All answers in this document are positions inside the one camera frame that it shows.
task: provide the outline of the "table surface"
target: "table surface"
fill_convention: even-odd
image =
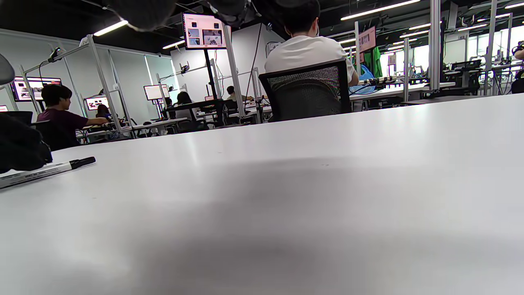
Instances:
[[[54,152],[97,163],[0,192],[0,293],[519,294],[523,109],[513,94]]]
[[[443,82],[443,83],[440,83],[440,88],[451,87],[451,86],[455,86],[455,82]],[[409,92],[423,91],[423,90],[429,90],[429,87],[426,86],[426,84],[409,85]],[[385,88],[385,89],[378,90],[377,92],[371,93],[371,94],[354,94],[354,95],[350,96],[350,100],[357,101],[357,100],[366,100],[366,99],[374,99],[374,98],[395,96],[395,95],[401,94],[403,92],[404,92],[404,86],[393,87],[393,88]]]

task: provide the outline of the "green cloth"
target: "green cloth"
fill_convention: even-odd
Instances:
[[[371,70],[373,68],[373,76],[375,78],[382,77],[382,66],[380,65],[380,50],[378,47],[373,49],[373,60],[371,60],[371,52],[364,53],[364,63]]]

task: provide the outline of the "hair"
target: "hair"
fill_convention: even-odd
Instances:
[[[189,94],[185,91],[182,91],[181,93],[178,94],[177,102],[178,104],[193,103],[193,101],[191,101],[191,98],[189,97]]]
[[[56,106],[61,99],[70,99],[71,96],[73,92],[64,85],[47,84],[42,88],[42,98],[48,107]]]
[[[106,114],[109,114],[109,109],[104,104],[99,104],[96,115],[104,116]]]
[[[292,33],[307,32],[317,17],[320,16],[318,0],[305,0],[295,7],[283,7],[281,18],[286,29]]]

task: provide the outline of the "maroon shirt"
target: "maroon shirt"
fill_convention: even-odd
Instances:
[[[77,114],[73,114],[69,111],[59,111],[55,109],[46,109],[43,113],[38,115],[37,122],[39,121],[53,121],[55,124],[62,127],[67,135],[76,138],[75,130],[82,129],[88,123],[88,119]]]

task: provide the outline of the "white t-shirt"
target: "white t-shirt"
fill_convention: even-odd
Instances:
[[[342,46],[326,37],[296,36],[275,48],[266,61],[266,72],[277,72],[346,58],[347,82],[351,82],[355,68]]]

